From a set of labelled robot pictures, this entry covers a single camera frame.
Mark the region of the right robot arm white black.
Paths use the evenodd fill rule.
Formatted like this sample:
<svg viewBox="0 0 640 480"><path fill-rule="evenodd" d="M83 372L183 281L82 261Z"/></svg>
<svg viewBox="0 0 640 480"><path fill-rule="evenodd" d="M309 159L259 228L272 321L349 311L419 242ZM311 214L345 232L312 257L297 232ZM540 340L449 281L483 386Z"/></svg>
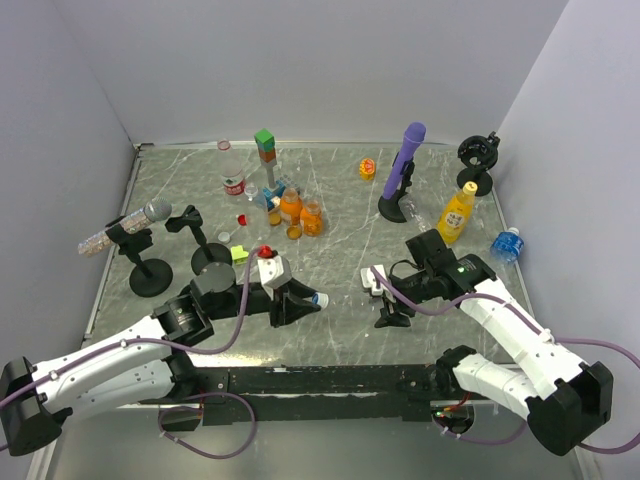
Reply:
<svg viewBox="0 0 640 480"><path fill-rule="evenodd" d="M459 308L502 347L516 364L508 369L474 349L459 346L439 360L441 394L479 394L524 419L539 443L564 455L605 425L611 415L613 375L588 364L543 328L477 255L455 256L435 229L406 242L416 273L397 278L381 265L364 268L361 281L372 296L398 301L418 312L433 298L444 311Z"/></svg>

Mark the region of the clear plastic bottle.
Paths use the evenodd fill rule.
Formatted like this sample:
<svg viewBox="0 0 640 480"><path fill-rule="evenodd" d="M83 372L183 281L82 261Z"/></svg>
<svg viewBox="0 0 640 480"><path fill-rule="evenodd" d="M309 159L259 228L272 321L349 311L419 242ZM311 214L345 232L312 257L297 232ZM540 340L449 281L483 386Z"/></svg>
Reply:
<svg viewBox="0 0 640 480"><path fill-rule="evenodd" d="M411 194L403 196L398 205L406 221L414 225L420 233L434 227L427 208Z"/></svg>

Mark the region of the white blue bottle cap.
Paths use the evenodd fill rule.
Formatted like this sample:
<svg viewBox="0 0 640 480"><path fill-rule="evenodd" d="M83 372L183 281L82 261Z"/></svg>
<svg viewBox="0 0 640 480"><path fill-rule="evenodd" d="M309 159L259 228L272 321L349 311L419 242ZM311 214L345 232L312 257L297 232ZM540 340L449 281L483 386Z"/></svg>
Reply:
<svg viewBox="0 0 640 480"><path fill-rule="evenodd" d="M330 300L326 293L316 292L312 297L312 302L324 309L329 305Z"/></svg>

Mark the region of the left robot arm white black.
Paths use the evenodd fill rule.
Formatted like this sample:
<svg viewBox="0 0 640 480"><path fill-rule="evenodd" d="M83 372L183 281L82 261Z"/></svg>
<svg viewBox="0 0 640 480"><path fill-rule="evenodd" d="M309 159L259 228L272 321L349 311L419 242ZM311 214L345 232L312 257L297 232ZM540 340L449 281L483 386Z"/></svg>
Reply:
<svg viewBox="0 0 640 480"><path fill-rule="evenodd" d="M121 332L83 350L1 371L3 449L23 456L56 440L63 427L104 410L147 400L184 402L198 379L190 354L216 320L266 313L278 328L325 309L329 297L296 280L280 256L257 262L260 279L238 283L232 266L207 265L183 290Z"/></svg>

